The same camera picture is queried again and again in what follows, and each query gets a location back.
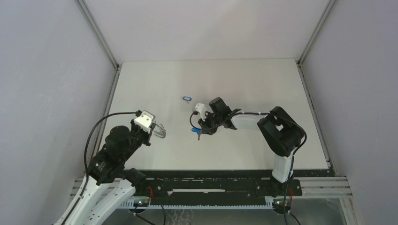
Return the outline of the metal keyring with yellow tip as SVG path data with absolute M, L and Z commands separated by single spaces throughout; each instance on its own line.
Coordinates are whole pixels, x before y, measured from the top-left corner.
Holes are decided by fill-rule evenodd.
M 160 139 L 166 138 L 167 133 L 165 127 L 159 122 L 154 122 L 153 135 Z

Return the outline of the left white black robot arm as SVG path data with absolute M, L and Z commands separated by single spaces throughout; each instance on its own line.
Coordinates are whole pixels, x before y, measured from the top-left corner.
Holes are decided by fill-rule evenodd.
M 110 130 L 105 144 L 88 166 L 78 193 L 56 222 L 58 225 L 100 225 L 128 197 L 142 195 L 147 188 L 145 175 L 129 169 L 116 187 L 100 197 L 125 169 L 126 161 L 142 145 L 150 145 L 155 127 L 153 120 L 142 115 L 131 121 L 131 127 L 116 126 Z

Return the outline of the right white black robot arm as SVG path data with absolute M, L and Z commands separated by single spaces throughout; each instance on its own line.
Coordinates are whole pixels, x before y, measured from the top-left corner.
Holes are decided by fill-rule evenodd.
M 199 116 L 198 126 L 192 126 L 198 135 L 214 135 L 219 127 L 259 131 L 275 155 L 272 191 L 284 195 L 290 189 L 295 154 L 307 141 L 307 134 L 282 107 L 269 112 L 244 112 L 239 108 L 231 110 L 217 97 L 208 105 L 196 104 L 191 115 Z

